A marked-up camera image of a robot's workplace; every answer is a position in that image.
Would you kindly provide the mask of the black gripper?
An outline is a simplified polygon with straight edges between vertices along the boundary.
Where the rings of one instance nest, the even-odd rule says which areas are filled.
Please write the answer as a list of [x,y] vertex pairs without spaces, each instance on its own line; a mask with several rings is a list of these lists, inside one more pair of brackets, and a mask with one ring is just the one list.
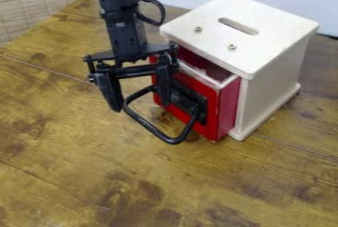
[[155,75],[163,105],[169,104],[169,76],[177,68],[172,43],[149,43],[144,23],[159,25],[137,11],[104,12],[107,33],[112,49],[87,55],[88,79],[96,83],[112,111],[123,109],[120,79]]

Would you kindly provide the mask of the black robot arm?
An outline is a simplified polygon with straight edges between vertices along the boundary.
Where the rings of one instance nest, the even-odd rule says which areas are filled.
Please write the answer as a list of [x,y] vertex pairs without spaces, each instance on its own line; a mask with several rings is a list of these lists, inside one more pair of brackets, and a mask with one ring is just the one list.
[[165,8],[157,0],[97,0],[105,22],[111,51],[85,55],[88,78],[99,87],[109,108],[119,112],[125,104],[120,79],[157,76],[152,87],[169,103],[169,78],[177,68],[177,46],[148,43],[144,23],[159,27],[165,20]]

